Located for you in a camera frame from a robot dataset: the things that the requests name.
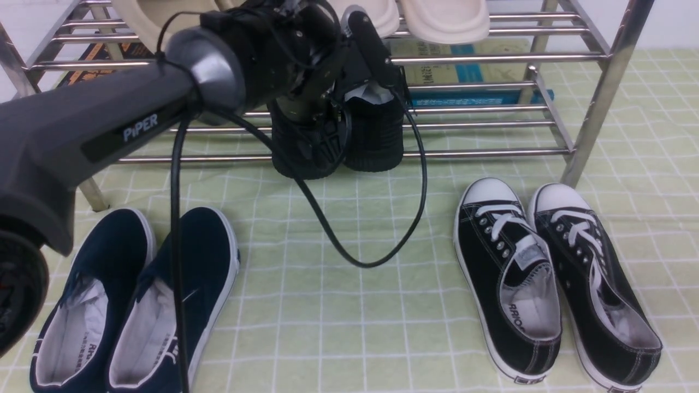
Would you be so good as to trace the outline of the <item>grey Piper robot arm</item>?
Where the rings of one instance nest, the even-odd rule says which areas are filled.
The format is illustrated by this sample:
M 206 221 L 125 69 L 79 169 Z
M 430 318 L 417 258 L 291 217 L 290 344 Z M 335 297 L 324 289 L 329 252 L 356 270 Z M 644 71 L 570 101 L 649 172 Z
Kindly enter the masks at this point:
M 233 122 L 267 145 L 305 194 L 356 139 L 344 98 L 377 83 L 402 97 L 402 68 L 364 9 L 248 1 L 198 12 L 154 62 L 2 104 L 2 354 L 32 326 L 48 290 L 40 249 L 73 246 L 75 192 L 175 124 Z

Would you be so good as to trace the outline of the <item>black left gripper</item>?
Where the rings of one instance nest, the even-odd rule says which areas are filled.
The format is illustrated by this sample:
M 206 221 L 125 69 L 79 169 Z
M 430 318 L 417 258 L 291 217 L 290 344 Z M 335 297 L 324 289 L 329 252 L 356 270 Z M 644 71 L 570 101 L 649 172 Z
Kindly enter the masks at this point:
M 302 163 L 335 171 L 350 148 L 352 117 L 345 102 L 325 94 L 340 75 L 342 91 L 372 81 L 391 90 L 402 77 L 364 8 L 350 5 L 341 22 L 346 35 L 327 1 L 247 1 L 201 14 L 200 27 L 232 50 L 243 79 L 242 102 L 214 108 L 241 115 L 271 105 L 297 122 L 324 109 L 297 127 L 295 144 Z

